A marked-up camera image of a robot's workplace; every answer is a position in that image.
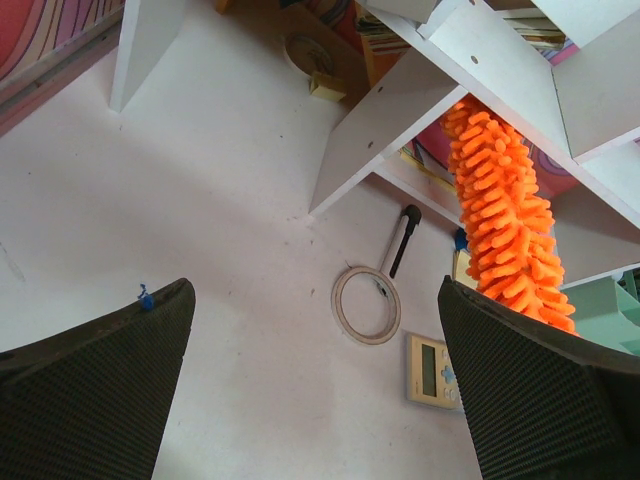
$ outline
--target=beige calculator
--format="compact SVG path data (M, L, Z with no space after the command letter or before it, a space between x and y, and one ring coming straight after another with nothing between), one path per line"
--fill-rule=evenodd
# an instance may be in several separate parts
M450 410L460 409L460 392L444 342L407 334L409 400Z

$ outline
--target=ribbed black surface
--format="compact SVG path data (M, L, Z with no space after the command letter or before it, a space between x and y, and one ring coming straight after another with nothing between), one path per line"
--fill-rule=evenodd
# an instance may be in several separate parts
M151 478L195 307L154 297L0 354L0 478Z
M593 368L517 332L500 320L505 309L448 279L438 304L484 478L522 478L626 446Z

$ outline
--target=orange object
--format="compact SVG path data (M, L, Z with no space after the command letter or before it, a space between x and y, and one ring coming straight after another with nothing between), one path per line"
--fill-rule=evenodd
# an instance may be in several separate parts
M551 203L538 191L522 135L467 95L441 120L451 139L471 266L478 291L512 310L570 333L575 312L558 290L564 269L549 236Z

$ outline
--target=scratch mark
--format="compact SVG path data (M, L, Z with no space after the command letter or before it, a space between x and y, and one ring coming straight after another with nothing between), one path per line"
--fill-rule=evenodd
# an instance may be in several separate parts
M11 270L11 273L13 273L13 276L16 277L16 279L20 280L21 282L26 282L27 279L24 278L24 274L22 273L22 270L20 270L20 267L18 267L18 264L14 262L13 259L9 256L9 252L7 252L7 249L4 248L4 245L2 245L2 243L0 243L0 248L2 249L4 261L9 267L9 270Z

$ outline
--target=white ring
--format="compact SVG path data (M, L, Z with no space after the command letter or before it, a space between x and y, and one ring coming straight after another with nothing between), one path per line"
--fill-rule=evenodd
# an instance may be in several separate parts
M344 310L342 308L342 292L346 283L354 276L366 274L373 277L374 282L378 285L381 293L386 297L389 305L391 307L391 311L393 312L391 318L387 322L385 328L374 334L374 335L364 335L358 331L356 331L351 324L348 322L347 318L344 315ZM387 278L382 272L375 270L369 267L354 267L350 270L344 272L338 281L333 286L333 291L331 292L331 307L333 309L333 315L336 319L342 324L344 329L347 331L349 335L351 335L357 341L364 343L365 345L380 345L385 343L391 339L398 330L400 326L400 297L398 296L398 292L395 287L391 283L391 280Z

